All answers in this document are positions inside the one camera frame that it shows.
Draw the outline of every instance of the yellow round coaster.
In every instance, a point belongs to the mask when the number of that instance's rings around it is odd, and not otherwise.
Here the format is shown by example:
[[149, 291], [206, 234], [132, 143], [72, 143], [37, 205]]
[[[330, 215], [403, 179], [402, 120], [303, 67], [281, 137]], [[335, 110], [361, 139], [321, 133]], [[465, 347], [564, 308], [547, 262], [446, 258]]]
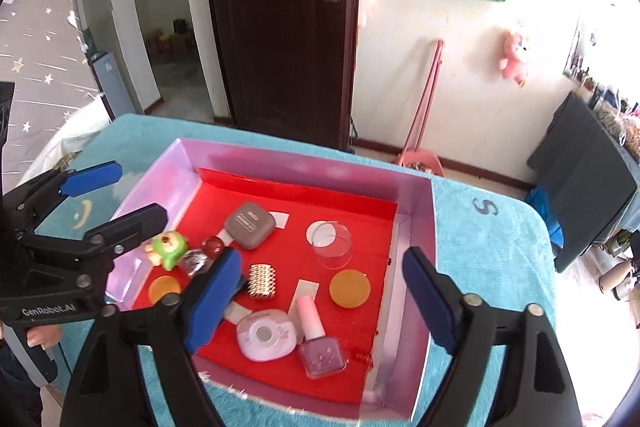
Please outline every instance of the yellow round coaster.
[[175, 277], [162, 275], [149, 285], [149, 300], [151, 304], [156, 304], [167, 293], [180, 293], [180, 283]]
[[357, 270], [342, 270], [329, 284], [329, 295], [343, 308], [357, 308], [364, 304], [371, 293], [369, 279]]

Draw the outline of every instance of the pink box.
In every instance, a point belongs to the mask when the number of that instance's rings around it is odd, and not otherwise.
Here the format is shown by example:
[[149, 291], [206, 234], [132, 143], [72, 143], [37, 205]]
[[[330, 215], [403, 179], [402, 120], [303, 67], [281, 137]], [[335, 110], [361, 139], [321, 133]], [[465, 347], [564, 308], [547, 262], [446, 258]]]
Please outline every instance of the pink box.
[[[429, 330], [406, 290], [402, 255], [409, 246], [421, 247], [430, 261], [436, 262], [430, 179], [409, 171], [354, 162], [177, 139], [144, 174], [113, 218], [149, 203], [158, 203], [167, 210], [167, 230], [174, 229], [200, 186], [198, 167], [393, 201], [398, 204], [398, 211], [390, 247], [392, 262], [386, 272], [378, 318], [380, 334], [372, 350], [374, 365], [367, 375], [360, 406], [276, 389], [194, 356], [197, 370], [208, 373], [216, 383], [242, 389], [249, 397], [274, 407], [304, 410], [333, 420], [411, 420], [426, 366]], [[115, 261], [107, 284], [108, 296], [120, 309], [130, 309], [151, 269], [142, 248], [127, 252]]]

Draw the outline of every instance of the pink stuffed bear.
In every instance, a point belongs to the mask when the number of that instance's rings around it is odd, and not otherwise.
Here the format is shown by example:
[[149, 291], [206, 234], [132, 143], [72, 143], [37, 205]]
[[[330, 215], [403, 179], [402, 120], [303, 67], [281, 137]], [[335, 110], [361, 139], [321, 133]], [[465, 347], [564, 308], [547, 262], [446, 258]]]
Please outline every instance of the pink stuffed bear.
[[529, 55], [529, 39], [520, 33], [509, 32], [504, 41], [504, 53], [507, 55], [500, 61], [502, 77], [515, 80], [518, 87], [524, 87], [527, 80], [527, 62]]

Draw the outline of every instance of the pink dustpan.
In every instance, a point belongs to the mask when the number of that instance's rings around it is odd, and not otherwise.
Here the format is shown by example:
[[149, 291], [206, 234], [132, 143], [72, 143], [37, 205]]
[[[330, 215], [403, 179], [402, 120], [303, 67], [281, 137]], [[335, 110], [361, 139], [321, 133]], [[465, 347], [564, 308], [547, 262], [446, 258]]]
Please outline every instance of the pink dustpan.
[[[418, 171], [430, 172], [436, 176], [444, 178], [444, 172], [442, 171], [442, 164], [438, 158], [438, 155], [433, 151], [427, 149], [419, 149], [422, 142], [422, 136], [424, 130], [427, 127], [427, 119], [429, 118], [429, 111], [431, 110], [431, 103], [433, 102], [433, 92], [436, 89], [438, 83], [438, 75], [440, 74], [440, 66], [442, 64], [442, 51], [444, 49], [444, 41], [439, 40], [436, 47], [436, 52], [433, 55], [433, 62], [431, 63], [431, 69], [429, 70], [429, 76], [427, 78], [427, 84], [424, 86], [418, 109], [415, 111], [414, 121], [411, 123], [411, 129], [404, 142], [402, 152], [396, 158], [396, 165], [415, 169]], [[420, 113], [424, 111], [424, 117], [422, 118], [422, 125], [420, 126], [420, 134], [418, 134], [418, 140], [415, 143], [414, 149], [409, 149], [409, 142], [414, 134], [415, 127], [418, 123], [418, 117]]]

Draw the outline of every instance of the baseboard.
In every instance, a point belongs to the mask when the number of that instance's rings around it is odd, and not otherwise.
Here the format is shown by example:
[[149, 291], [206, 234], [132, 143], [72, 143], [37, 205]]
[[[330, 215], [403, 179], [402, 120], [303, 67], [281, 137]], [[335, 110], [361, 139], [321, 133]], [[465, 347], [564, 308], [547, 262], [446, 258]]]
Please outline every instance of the baseboard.
[[153, 113], [153, 111], [155, 111], [158, 107], [160, 107], [162, 104], [164, 103], [164, 98], [162, 98], [162, 96], [160, 98], [158, 98], [154, 103], [152, 103], [149, 107], [147, 107], [145, 109], [145, 114], [151, 114]]
[[[378, 151], [387, 154], [398, 155], [402, 152], [402, 148], [396, 147], [395, 145], [380, 143], [364, 138], [354, 138], [351, 143], [356, 147], [363, 147], [364, 149], [371, 149], [372, 151]], [[442, 156], [439, 156], [439, 158], [440, 163], [442, 163], [442, 166], [445, 169], [462, 172], [463, 174], [469, 174], [470, 176], [478, 176], [479, 178], [484, 178], [485, 180], [491, 180], [492, 182], [497, 182], [508, 187], [519, 188], [519, 190], [526, 190], [527, 192], [535, 187], [535, 185], [524, 182], [522, 180], [517, 180], [516, 178], [505, 176], [504, 174], [499, 174], [498, 172], [488, 171], [474, 165], [468, 165], [466, 163], [450, 160], [449, 158], [443, 158]]]
[[226, 125], [227, 127], [235, 125], [234, 119], [230, 116], [214, 116], [213, 122], [219, 125]]

